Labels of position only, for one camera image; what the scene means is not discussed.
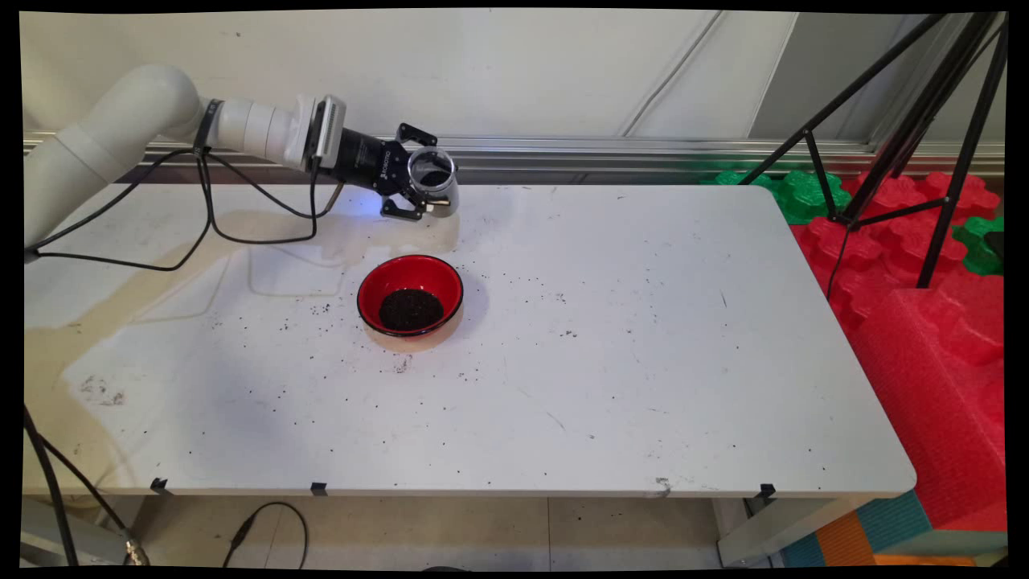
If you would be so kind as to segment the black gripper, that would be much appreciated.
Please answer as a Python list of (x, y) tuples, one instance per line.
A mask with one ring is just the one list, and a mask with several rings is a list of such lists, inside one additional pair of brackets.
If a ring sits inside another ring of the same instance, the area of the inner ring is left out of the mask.
[(368, 188), (379, 195), (386, 195), (382, 198), (381, 216), (388, 219), (420, 221), (426, 216), (445, 219), (452, 215), (452, 200), (430, 200), (404, 208), (389, 197), (409, 190), (411, 186), (409, 152), (404, 146), (412, 142), (419, 147), (435, 147), (438, 140), (434, 135), (409, 125), (407, 122), (398, 125), (396, 139), (389, 142), (355, 129), (342, 129), (334, 178), (352, 186)]

